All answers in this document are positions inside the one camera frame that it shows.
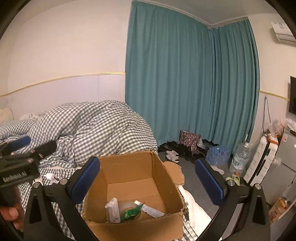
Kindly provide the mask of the left hand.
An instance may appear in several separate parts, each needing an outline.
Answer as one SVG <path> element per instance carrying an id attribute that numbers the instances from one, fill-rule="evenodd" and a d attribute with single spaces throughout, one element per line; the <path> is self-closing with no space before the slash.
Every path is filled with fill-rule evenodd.
<path id="1" fill-rule="evenodd" d="M 1 215 L 5 221 L 12 222 L 17 230 L 23 232 L 25 213 L 22 207 L 21 196 L 17 186 L 13 187 L 13 197 L 13 206 L 1 206 Z"/>

